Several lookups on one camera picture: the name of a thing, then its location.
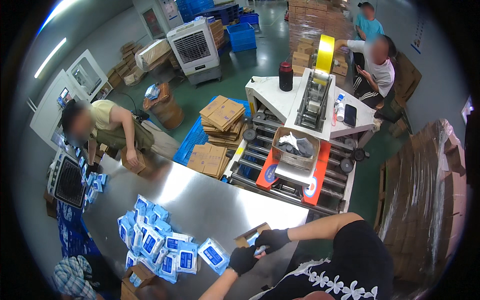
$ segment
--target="plastic stretch wrap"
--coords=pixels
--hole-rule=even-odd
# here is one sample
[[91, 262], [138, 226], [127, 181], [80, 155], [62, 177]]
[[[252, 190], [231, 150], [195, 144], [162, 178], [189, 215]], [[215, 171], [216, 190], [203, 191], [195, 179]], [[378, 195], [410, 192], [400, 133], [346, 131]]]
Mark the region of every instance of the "plastic stretch wrap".
[[411, 136], [386, 162], [385, 180], [378, 234], [393, 257], [395, 278], [408, 282], [409, 291], [397, 296], [413, 299], [440, 278], [465, 220], [464, 152], [448, 121], [428, 123]]
[[353, 23], [343, 14], [344, 8], [334, 7], [329, 1], [289, 1], [288, 23], [290, 52], [298, 50], [301, 38], [313, 40], [313, 49], [318, 49], [320, 35], [336, 39], [351, 39]]

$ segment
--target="blue plaid fabric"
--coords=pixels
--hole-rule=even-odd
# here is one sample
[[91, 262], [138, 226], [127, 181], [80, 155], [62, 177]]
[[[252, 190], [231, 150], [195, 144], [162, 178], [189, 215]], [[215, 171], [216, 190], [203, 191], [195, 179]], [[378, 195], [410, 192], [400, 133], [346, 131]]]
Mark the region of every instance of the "blue plaid fabric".
[[96, 293], [88, 278], [91, 278], [92, 267], [81, 255], [61, 260], [53, 269], [53, 280], [62, 294], [96, 299]]

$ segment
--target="smartphone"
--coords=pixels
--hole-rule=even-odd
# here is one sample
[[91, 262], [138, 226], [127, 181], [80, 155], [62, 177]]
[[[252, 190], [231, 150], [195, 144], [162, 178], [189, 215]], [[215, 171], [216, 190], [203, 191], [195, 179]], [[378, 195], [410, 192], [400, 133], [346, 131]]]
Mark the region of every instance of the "smartphone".
[[357, 108], [350, 104], [345, 104], [345, 117], [343, 123], [350, 127], [355, 127], [357, 125]]

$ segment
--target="fluorescent light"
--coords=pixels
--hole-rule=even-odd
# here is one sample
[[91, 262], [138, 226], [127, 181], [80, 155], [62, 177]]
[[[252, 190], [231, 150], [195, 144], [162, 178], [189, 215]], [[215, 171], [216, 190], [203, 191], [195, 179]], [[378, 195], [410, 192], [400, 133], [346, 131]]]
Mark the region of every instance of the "fluorescent light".
[[47, 58], [45, 59], [45, 61], [42, 63], [42, 65], [40, 66], [40, 68], [38, 68], [38, 71], [35, 73], [35, 78], [37, 78], [39, 75], [40, 75], [40, 72], [42, 72], [43, 68], [45, 68], [45, 65], [47, 64], [47, 62], [52, 58], [52, 56], [60, 49], [60, 47], [65, 44], [65, 42], [67, 41], [67, 38], [64, 37], [63, 40], [55, 47], [55, 49], [53, 49], [53, 51], [47, 56]]
[[60, 2], [54, 9], [53, 11], [50, 13], [50, 15], [48, 16], [48, 18], [45, 20], [45, 22], [43, 23], [42, 25], [42, 28], [40, 28], [40, 30], [38, 31], [40, 33], [40, 31], [42, 31], [43, 27], [45, 27], [45, 25], [47, 25], [48, 22], [50, 22], [53, 17], [55, 17], [57, 14], [61, 13], [62, 11], [66, 10], [70, 5], [72, 5], [75, 1], [77, 0], [63, 0], [62, 2]]

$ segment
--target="metal work table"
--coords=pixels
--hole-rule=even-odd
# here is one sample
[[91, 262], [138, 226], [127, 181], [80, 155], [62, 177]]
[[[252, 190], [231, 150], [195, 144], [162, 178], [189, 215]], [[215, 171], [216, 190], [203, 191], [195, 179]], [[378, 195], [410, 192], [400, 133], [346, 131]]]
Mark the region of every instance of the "metal work table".
[[[141, 178], [121, 162], [104, 155], [100, 163], [108, 174], [104, 192], [83, 214], [90, 234], [119, 277], [125, 272], [127, 247], [119, 237], [117, 218], [132, 210], [137, 194], [169, 211], [172, 230], [194, 236], [202, 244], [216, 240], [232, 253], [234, 238], [267, 222], [272, 229], [291, 228], [305, 223], [308, 210], [215, 180], [161, 156], [149, 155], [155, 165], [153, 179]], [[284, 275], [297, 247], [289, 243], [262, 258], [233, 285], [225, 299], [248, 299], [264, 285], [275, 285]], [[176, 284], [165, 282], [173, 299], [197, 299], [218, 275], [198, 256], [196, 275], [179, 273]]]

